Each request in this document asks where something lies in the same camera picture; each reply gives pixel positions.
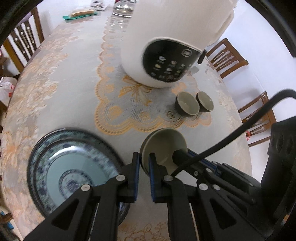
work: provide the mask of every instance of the plate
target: plate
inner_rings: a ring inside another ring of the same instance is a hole
[[[83,184],[98,186],[119,174],[122,160],[99,137],[83,130],[60,129],[44,136],[28,162],[28,187],[47,217]],[[121,203],[121,223],[129,204]]]

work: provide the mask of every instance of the silver screw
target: silver screw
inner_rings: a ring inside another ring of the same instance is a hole
[[[214,184],[214,185],[213,185],[213,188],[214,188],[216,191],[220,191],[220,190],[221,190],[221,188],[220,188],[217,184]]]
[[[207,186],[207,184],[205,184],[205,183],[201,183],[201,184],[199,184],[199,189],[200,190],[202,190],[202,191],[206,191],[207,189],[208,189],[208,186]]]
[[[84,192],[88,191],[89,189],[91,189],[91,186],[88,185],[88,184],[83,184],[81,186],[81,190],[84,191]]]
[[[173,180],[173,177],[172,177],[171,175],[165,175],[165,176],[163,177],[163,179],[164,179],[165,181],[167,181],[167,182],[170,182],[170,181]]]
[[[117,180],[117,181],[124,181],[125,179],[126,179],[125,175],[118,175],[118,176],[116,177],[116,180]]]

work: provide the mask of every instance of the dining table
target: dining table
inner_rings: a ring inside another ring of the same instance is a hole
[[[129,164],[133,152],[139,152],[157,129],[177,129],[188,148],[200,153],[242,124],[223,80],[206,57],[169,88],[151,88],[129,77],[120,58],[129,21],[113,15],[112,8],[64,21],[21,73],[4,122],[0,163],[5,204],[22,237],[44,220],[28,190],[27,165],[35,144],[47,133],[60,128],[86,130]],[[206,92],[214,110],[181,116],[174,107],[180,91],[194,96]],[[245,134],[207,159],[252,175]],[[177,177],[196,186],[196,179],[185,171]],[[170,240],[167,218],[167,205],[152,202],[149,177],[140,168],[138,198],[119,225],[117,240]]]

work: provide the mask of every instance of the black tube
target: black tube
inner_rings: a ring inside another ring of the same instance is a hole
[[[267,102],[264,106],[261,107],[261,109],[255,113],[247,122],[242,124],[239,128],[237,128],[235,131],[233,131],[230,135],[225,137],[222,141],[218,142],[216,145],[212,146],[211,148],[205,150],[204,152],[200,153],[199,155],[189,159],[188,161],[181,164],[173,173],[172,176],[176,176],[179,172],[184,170],[184,168],[192,165],[193,163],[196,163],[200,161],[203,158],[206,158],[207,156],[212,155],[213,153],[221,150],[223,147],[227,146],[229,143],[234,141],[236,138],[238,138],[241,134],[245,133],[246,130],[251,128],[252,125],[254,125],[260,118],[262,118],[273,106],[275,106],[277,103],[279,103],[281,100],[292,97],[296,99],[296,92],[294,90],[282,90],[278,92],[277,94],[272,97],[269,102]]]

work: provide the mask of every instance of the plastic bag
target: plastic bag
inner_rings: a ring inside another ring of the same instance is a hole
[[[6,106],[8,106],[10,97],[12,96],[16,83],[17,80],[12,77],[3,77],[0,80],[0,100]]]

